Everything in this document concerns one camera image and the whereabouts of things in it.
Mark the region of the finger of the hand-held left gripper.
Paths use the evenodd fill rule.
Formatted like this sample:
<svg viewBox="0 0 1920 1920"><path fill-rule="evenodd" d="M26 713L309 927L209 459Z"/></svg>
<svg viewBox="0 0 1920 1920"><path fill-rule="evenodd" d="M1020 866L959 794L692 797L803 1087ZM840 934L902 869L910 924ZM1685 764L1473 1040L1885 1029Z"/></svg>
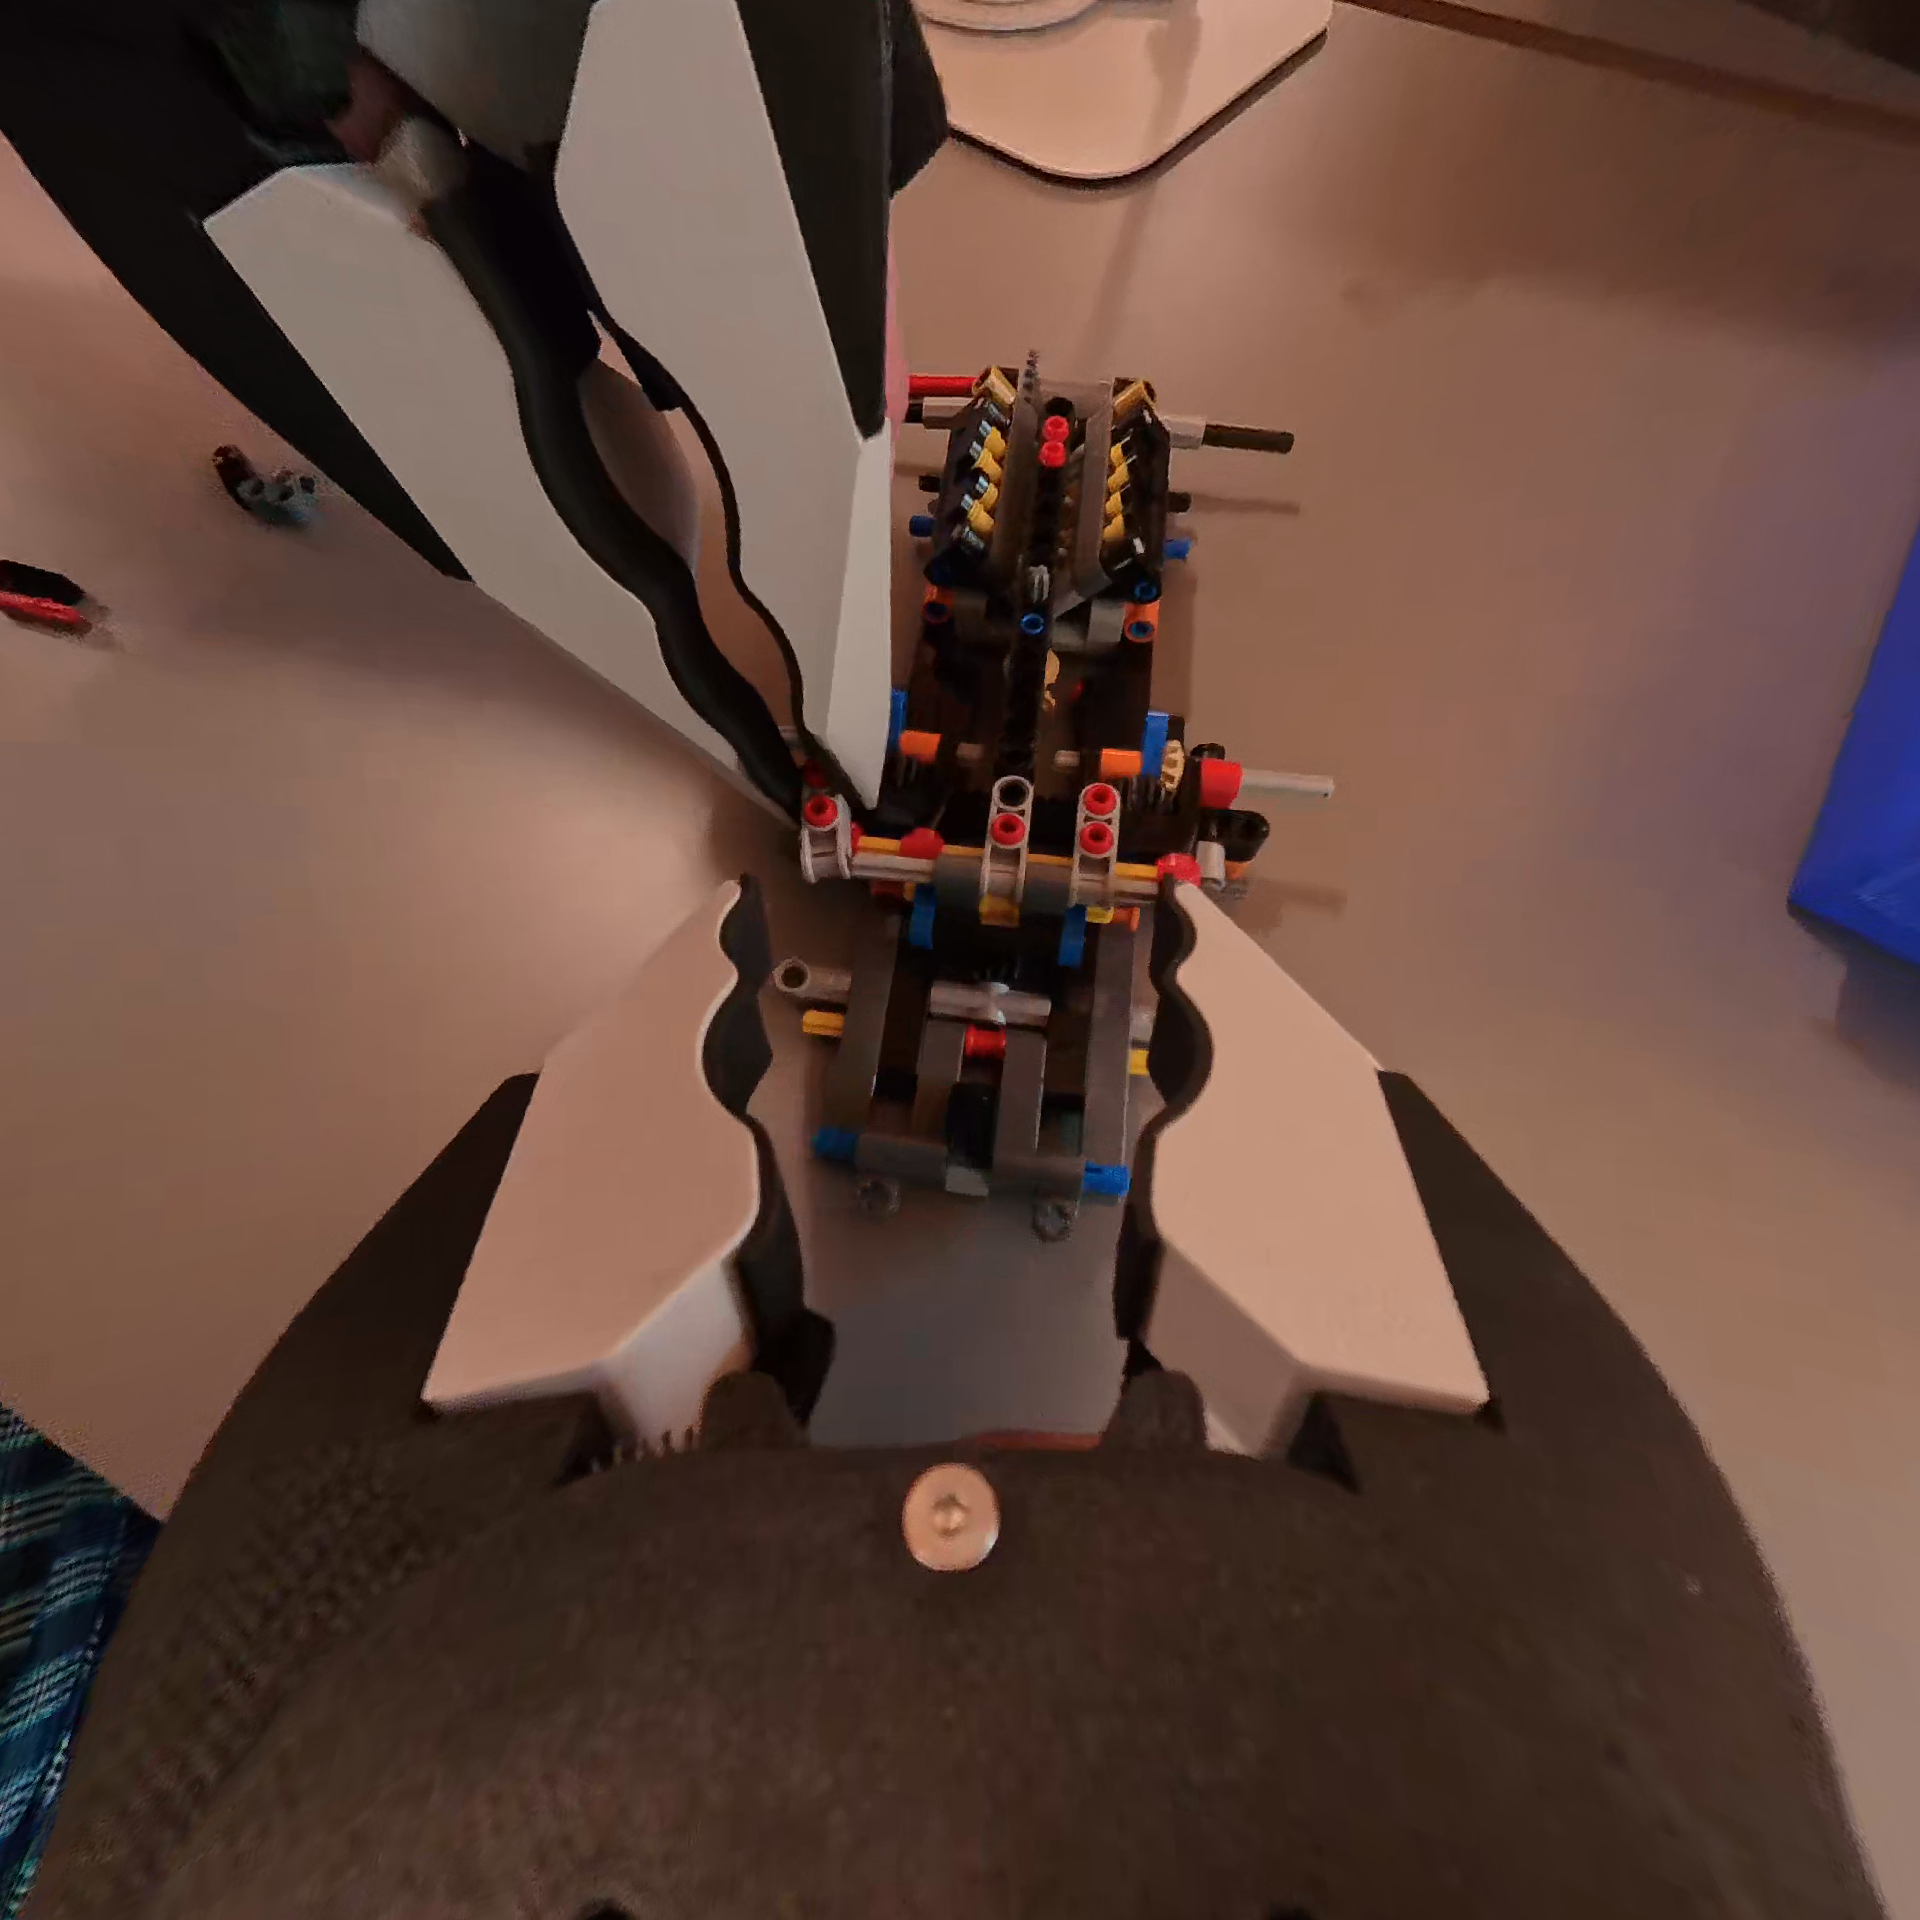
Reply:
<svg viewBox="0 0 1920 1920"><path fill-rule="evenodd" d="M893 700L892 81L883 3L596 3L555 174L606 313L716 450L793 724L862 804Z"/></svg>
<svg viewBox="0 0 1920 1920"><path fill-rule="evenodd" d="M566 264L513 276L482 184L402 117L370 163L285 166L203 230L485 599L799 823L820 794L706 620L679 436Z"/></svg>

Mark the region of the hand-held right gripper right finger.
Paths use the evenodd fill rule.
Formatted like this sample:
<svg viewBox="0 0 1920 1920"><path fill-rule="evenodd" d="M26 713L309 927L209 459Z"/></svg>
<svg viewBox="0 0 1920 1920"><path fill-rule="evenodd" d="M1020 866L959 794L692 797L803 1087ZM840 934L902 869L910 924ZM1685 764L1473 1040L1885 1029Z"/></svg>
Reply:
<svg viewBox="0 0 1920 1920"><path fill-rule="evenodd" d="M1160 1096L1120 1226L1129 1357L1186 1377L1213 1451L1283 1454L1313 1399L1492 1401L1382 1071L1196 884L1166 880Z"/></svg>

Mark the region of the blue plastic bin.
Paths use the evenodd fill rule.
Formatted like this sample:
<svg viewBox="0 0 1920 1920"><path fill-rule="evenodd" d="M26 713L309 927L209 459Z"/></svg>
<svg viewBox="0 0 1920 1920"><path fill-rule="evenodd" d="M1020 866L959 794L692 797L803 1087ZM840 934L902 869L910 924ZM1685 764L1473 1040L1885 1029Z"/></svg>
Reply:
<svg viewBox="0 0 1920 1920"><path fill-rule="evenodd" d="M1916 544L1912 541L1789 910L1916 969Z"/></svg>

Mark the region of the blue plaid clothing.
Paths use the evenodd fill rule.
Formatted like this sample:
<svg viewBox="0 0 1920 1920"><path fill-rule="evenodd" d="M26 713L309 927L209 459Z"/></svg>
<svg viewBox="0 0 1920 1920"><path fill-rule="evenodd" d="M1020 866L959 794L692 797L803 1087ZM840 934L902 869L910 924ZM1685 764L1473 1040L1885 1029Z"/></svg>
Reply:
<svg viewBox="0 0 1920 1920"><path fill-rule="evenodd" d="M3 1409L3 1916L47 1843L106 1646L156 1541L106 1477Z"/></svg>

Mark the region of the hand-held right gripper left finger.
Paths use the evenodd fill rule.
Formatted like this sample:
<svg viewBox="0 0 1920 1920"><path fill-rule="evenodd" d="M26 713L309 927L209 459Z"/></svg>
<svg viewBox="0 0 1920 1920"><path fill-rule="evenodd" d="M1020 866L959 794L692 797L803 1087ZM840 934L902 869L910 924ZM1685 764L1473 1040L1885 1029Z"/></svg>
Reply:
<svg viewBox="0 0 1920 1920"><path fill-rule="evenodd" d="M835 1327L806 1304L750 1114L770 966L759 886L725 880L549 1050L422 1381L432 1409L590 1399L650 1446L750 1373L810 1421Z"/></svg>

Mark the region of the white stand base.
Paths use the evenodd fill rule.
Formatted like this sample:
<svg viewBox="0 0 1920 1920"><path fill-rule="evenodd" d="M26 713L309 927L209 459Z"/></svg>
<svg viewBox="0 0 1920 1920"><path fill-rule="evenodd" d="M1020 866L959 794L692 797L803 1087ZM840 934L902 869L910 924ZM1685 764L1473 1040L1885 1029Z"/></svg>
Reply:
<svg viewBox="0 0 1920 1920"><path fill-rule="evenodd" d="M1330 3L920 3L957 139L1043 180L1150 173L1309 57Z"/></svg>

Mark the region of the multicolour lego car chassis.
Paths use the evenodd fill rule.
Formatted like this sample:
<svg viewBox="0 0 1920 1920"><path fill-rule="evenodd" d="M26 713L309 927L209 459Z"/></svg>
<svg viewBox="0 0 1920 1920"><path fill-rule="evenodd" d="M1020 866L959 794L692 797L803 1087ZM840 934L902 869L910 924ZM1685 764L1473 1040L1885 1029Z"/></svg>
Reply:
<svg viewBox="0 0 1920 1920"><path fill-rule="evenodd" d="M799 869L862 889L853 954L770 980L835 1046L809 1146L866 1213L923 1186L1025 1204L1056 1244L1130 1186L1155 1020L1136 939L1162 880L1233 896L1269 839L1247 794L1330 797L1192 744L1157 693L1166 574L1192 554L1175 456L1286 459L1295 436L1037 354L905 391L905 423L946 447L909 520L920 630L876 801L803 767Z"/></svg>

